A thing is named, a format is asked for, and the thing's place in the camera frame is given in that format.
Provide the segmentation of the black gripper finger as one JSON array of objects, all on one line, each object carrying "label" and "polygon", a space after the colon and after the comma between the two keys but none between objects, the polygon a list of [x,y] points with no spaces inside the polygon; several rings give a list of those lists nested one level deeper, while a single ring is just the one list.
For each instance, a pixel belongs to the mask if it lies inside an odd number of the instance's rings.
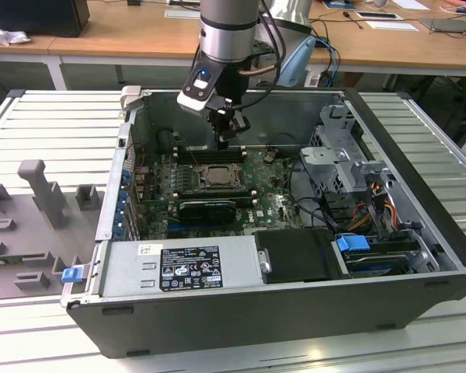
[{"label": "black gripper finger", "polygon": [[232,110],[219,110],[212,112],[212,129],[214,132],[215,148],[218,151],[228,147],[228,139],[231,137]]},{"label": "black gripper finger", "polygon": [[244,116],[242,113],[234,113],[233,117],[230,119],[229,129],[231,136],[230,138],[234,138],[237,135],[246,132],[251,127],[249,119]]}]

